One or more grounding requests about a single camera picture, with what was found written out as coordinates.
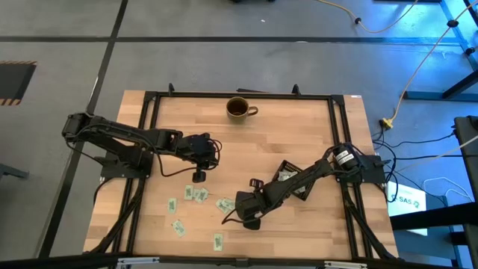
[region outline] table leg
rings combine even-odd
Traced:
[[[10,167],[5,164],[0,164],[0,178],[1,176],[16,176],[21,179],[26,179],[28,177],[28,172],[18,170],[16,168]]]
[[[435,226],[450,226],[459,224],[478,224],[478,204],[469,202],[446,208],[401,214],[391,217],[394,230],[423,229]]]

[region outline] white cable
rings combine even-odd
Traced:
[[[466,10],[470,9],[471,7],[473,7],[474,4],[478,3],[478,0],[475,0],[473,3],[471,3],[469,6],[467,6],[454,20],[458,21],[459,17],[461,17],[465,12]],[[428,52],[428,54],[425,56],[425,58],[421,61],[421,63],[418,65],[417,69],[413,72],[413,75],[412,77],[409,79],[409,81],[407,82],[406,86],[403,88],[402,90],[402,94],[400,95],[400,98],[398,99],[398,104],[397,104],[397,108],[395,108],[395,112],[394,112],[394,115],[392,116],[392,118],[390,118],[389,120],[391,122],[393,122],[395,120],[395,118],[397,118],[397,115],[398,115],[398,109],[400,107],[400,103],[402,102],[402,99],[403,99],[403,95],[405,95],[405,92],[406,90],[409,88],[410,84],[412,83],[413,79],[415,78],[415,76],[417,75],[417,72],[418,70],[421,68],[421,66],[423,65],[423,63],[425,62],[425,60],[432,54],[432,52],[435,50],[435,48],[437,47],[437,45],[441,42],[441,40],[443,39],[443,37],[445,36],[445,34],[448,33],[448,31],[450,30],[450,27],[448,27],[448,29],[441,35],[440,38],[438,38],[438,41],[435,43],[435,45],[433,46],[433,48],[430,50],[430,52]]]
[[[425,163],[427,163],[427,162],[430,162],[430,161],[433,161],[433,160],[435,160],[435,159],[441,158],[441,157],[443,157],[443,156],[445,156],[445,155],[448,155],[448,154],[450,154],[450,153],[452,153],[452,152],[457,151],[458,149],[461,149],[462,147],[468,145],[469,143],[475,141],[476,139],[478,139],[478,135],[475,136],[475,137],[473,137],[473,138],[471,138],[468,142],[463,143],[462,145],[460,145],[460,146],[458,146],[458,147],[456,147],[456,148],[454,148],[454,149],[451,149],[451,150],[449,150],[449,151],[443,153],[442,155],[439,155],[439,156],[436,156],[436,157],[433,157],[433,158],[429,158],[429,159],[427,159],[427,160],[425,160],[425,161],[417,161],[417,162],[414,163],[414,164],[410,164],[410,165],[405,166],[404,168],[402,168],[402,169],[400,169],[400,170],[397,170],[397,172],[403,171],[403,170],[405,170],[405,169],[408,169],[408,168],[410,168],[410,167],[413,167],[413,166],[416,166],[416,165],[419,165],[419,164],[425,164]]]
[[[331,6],[334,6],[334,7],[338,7],[340,9],[342,9],[343,11],[347,12],[354,20],[356,20],[358,17],[350,10],[346,9],[345,7],[342,7],[341,5],[339,4],[336,4],[336,3],[331,3],[329,1],[324,1],[324,0],[317,0],[321,3],[324,3],[324,4],[330,4]],[[365,27],[365,25],[363,23],[361,23],[361,21],[358,21],[358,23],[360,24],[360,26],[367,32],[371,33],[371,34],[378,34],[378,33],[381,33],[383,31],[387,31],[389,28],[391,28],[392,26],[396,25],[397,22],[399,22],[416,4],[417,4],[418,0],[415,0],[412,4],[411,7],[409,7],[409,9],[402,15],[400,16],[400,18],[398,18],[394,23],[390,24],[389,26],[383,28],[382,30],[378,30],[378,31],[371,31],[369,30],[367,27]]]
[[[448,181],[449,183],[451,183],[451,184],[455,185],[456,187],[460,188],[460,189],[465,193],[465,194],[463,194],[463,193],[461,193],[461,192],[459,192],[459,191],[457,191],[457,190],[448,189],[448,190],[445,192],[445,196],[447,196],[448,193],[452,191],[452,192],[454,192],[454,193],[456,193],[456,194],[459,194],[459,195],[461,195],[461,196],[463,196],[463,197],[468,198],[471,202],[473,202],[473,199],[471,199],[470,194],[468,194],[468,192],[467,192],[462,186],[458,185],[456,182],[454,182],[454,181],[452,181],[452,180],[449,180],[448,178],[446,178],[446,177],[444,177],[444,176],[439,177],[439,178],[424,180],[424,181],[421,183],[421,186],[422,186],[423,190],[426,191],[425,183],[430,182],[430,181],[433,181],[433,180],[439,180],[439,179],[444,179],[444,180]]]

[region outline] black floor stripe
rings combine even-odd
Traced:
[[[110,37],[35,37],[35,36],[3,36],[0,42],[41,42],[41,43],[95,43],[109,42]]]
[[[96,103],[98,102],[99,93],[102,89],[103,81],[105,80],[106,71],[108,69],[108,64],[110,63],[111,55],[113,53],[114,48],[114,39],[118,36],[118,32],[120,31],[121,22],[123,17],[125,16],[126,7],[128,5],[128,0],[122,0],[121,5],[119,6],[119,11],[117,15],[117,19],[114,23],[113,31],[111,32],[111,36],[108,41],[108,46],[106,47],[105,56],[103,57],[102,64],[98,71],[98,77],[96,79],[95,87],[93,88],[93,92],[91,93],[90,101],[88,102],[87,112],[93,113],[96,107]],[[77,150],[82,150],[83,143],[77,143],[75,145]],[[66,201],[68,200],[69,191],[71,189],[73,179],[75,178],[76,169],[78,168],[78,163],[80,161],[80,155],[78,152],[74,152],[70,162],[65,167],[65,173],[63,175],[63,182],[61,186],[61,191],[58,196],[55,209],[52,213],[52,218],[49,221],[48,228],[45,233],[45,238],[43,240],[41,249],[40,249],[40,258],[45,258],[50,255],[50,252],[53,247],[53,243],[55,242],[55,237],[58,232],[58,227],[61,222],[61,218],[63,216],[63,211],[65,209]]]
[[[413,43],[434,44],[437,37],[118,37],[118,43],[184,43],[184,42],[215,42],[215,43],[247,43],[247,42],[294,42],[294,43]],[[458,45],[459,39],[445,37],[441,43]]]

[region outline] desk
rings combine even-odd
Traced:
[[[127,90],[117,121],[136,127],[143,106],[144,91]],[[345,96],[353,143],[366,153],[373,152],[367,118],[360,96]],[[320,158],[334,142],[326,101],[298,99],[251,99],[259,113],[243,126],[232,126],[226,116],[224,98],[162,97],[156,128],[178,129],[184,135],[208,132],[222,142],[220,165],[207,172],[207,179],[195,188],[206,188],[203,203],[184,200],[185,185],[192,185],[191,173],[162,178],[158,163],[146,181],[134,242],[134,254],[189,257],[250,257],[270,259],[351,259],[344,206],[334,177],[315,182],[308,199],[285,200],[281,208],[262,219],[259,231],[242,224],[221,225],[224,214],[216,208],[218,199],[235,198],[236,191],[251,191],[249,180],[272,179],[283,160],[306,168]],[[146,116],[151,120],[152,103]],[[339,127],[341,140],[343,132]],[[165,173],[191,164],[162,157]],[[93,249],[118,218],[124,179],[112,179],[98,193],[84,250]],[[361,187],[367,222],[390,253],[397,255],[394,235],[383,193],[373,185]],[[178,200],[175,214],[168,214],[167,201]],[[171,223],[180,220],[187,233],[180,238]],[[364,255],[360,228],[355,225],[358,251]],[[120,250],[125,250],[129,223],[123,230]],[[223,233],[224,249],[214,252],[214,233]]]

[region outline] mug handle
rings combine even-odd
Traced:
[[[254,116],[254,115],[256,115],[258,112],[259,112],[259,108],[257,108],[257,107],[249,107],[247,116]]]

